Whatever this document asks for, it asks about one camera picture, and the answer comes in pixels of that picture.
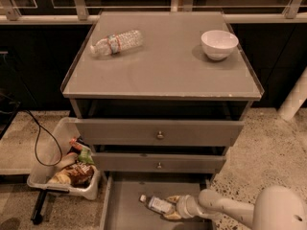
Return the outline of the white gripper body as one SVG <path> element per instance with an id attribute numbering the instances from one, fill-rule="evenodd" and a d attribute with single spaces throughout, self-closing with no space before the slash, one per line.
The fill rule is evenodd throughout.
<path id="1" fill-rule="evenodd" d="M 203 211 L 198 200 L 192 195 L 181 195 L 177 202 L 177 212 L 184 219 L 203 217 Z"/>

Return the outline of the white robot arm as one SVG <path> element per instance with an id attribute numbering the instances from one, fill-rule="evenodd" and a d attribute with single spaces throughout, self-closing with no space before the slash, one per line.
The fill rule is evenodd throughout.
<path id="1" fill-rule="evenodd" d="M 226 198 L 209 189 L 202 190 L 198 196 L 172 195 L 167 200 L 175 205 L 163 214 L 169 220 L 217 219 L 226 215 L 250 230 L 307 230 L 305 201 L 283 186 L 265 188 L 255 204 Z"/>

